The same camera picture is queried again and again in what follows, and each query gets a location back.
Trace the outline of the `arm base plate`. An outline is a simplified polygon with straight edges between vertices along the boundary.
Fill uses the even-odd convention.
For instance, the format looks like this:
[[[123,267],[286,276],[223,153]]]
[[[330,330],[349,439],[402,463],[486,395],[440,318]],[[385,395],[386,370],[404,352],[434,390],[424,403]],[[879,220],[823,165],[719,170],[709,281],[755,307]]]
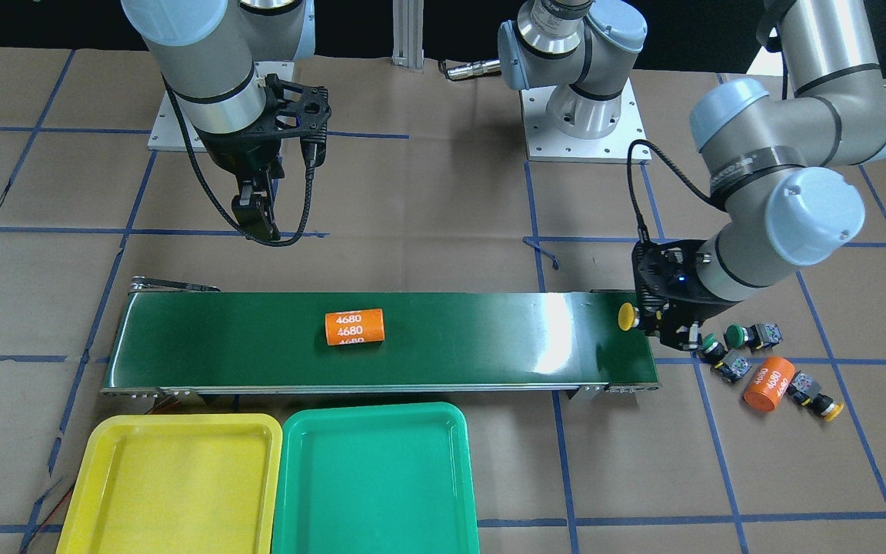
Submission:
[[[569,85],[531,88],[520,97],[532,162],[624,164],[630,144],[647,138],[631,80],[603,102],[580,97]]]
[[[225,99],[218,106],[207,102],[195,102],[175,94],[179,108],[182,110],[183,123],[180,123],[172,108],[172,102],[166,92],[161,100],[157,115],[152,123],[148,150],[168,153],[184,153],[186,151],[182,129],[190,138],[195,153],[205,153],[206,147],[199,135],[199,130],[217,133],[242,130],[258,117],[263,108],[264,99],[257,98],[264,94],[261,84],[268,74],[276,74],[281,80],[291,81],[295,77],[293,61],[257,61],[251,70],[251,78],[243,89],[231,98]]]

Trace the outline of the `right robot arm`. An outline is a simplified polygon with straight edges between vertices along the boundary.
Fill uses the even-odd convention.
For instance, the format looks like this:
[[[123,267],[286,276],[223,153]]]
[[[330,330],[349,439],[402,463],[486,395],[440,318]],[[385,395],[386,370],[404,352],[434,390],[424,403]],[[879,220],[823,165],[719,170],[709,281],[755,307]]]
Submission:
[[[308,222],[326,155],[329,92],[264,73],[264,61],[315,52],[312,1],[124,1],[122,9],[161,70],[200,186],[249,241],[284,248]],[[281,142],[298,139],[305,200],[295,234],[275,224],[271,185],[284,176]]]

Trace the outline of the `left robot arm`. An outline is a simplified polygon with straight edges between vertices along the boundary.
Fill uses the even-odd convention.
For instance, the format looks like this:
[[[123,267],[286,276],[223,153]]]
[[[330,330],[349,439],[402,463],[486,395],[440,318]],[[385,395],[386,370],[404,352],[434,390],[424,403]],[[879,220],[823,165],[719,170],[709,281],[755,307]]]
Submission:
[[[823,262],[861,231],[864,200],[837,167],[886,159],[886,83],[861,1],[767,1],[758,39],[783,54],[794,94],[736,78],[690,115],[711,173],[704,202],[729,222],[707,241],[657,243],[638,227],[636,301],[618,311],[683,351],[707,319]]]

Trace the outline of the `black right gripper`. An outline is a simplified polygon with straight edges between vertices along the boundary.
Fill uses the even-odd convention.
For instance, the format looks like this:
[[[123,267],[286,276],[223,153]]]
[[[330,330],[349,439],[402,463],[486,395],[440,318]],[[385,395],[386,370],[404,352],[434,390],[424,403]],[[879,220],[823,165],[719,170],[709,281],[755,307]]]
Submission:
[[[217,133],[199,130],[212,161],[237,179],[231,201],[236,224],[253,239],[277,242],[274,197],[268,169],[275,164],[281,141],[298,138],[306,167],[326,161],[329,90],[323,85],[303,85],[268,75],[261,84],[265,104],[258,117],[242,130]]]

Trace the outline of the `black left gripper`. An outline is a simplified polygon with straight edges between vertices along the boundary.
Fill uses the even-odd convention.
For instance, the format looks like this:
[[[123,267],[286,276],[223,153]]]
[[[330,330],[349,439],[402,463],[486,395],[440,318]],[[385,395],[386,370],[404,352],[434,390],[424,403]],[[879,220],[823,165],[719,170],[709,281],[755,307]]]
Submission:
[[[703,245],[699,239],[639,241],[632,249],[636,305],[649,319],[644,333],[672,349],[699,349],[700,327],[723,312],[723,299],[711,294],[698,276],[698,267],[706,264]]]

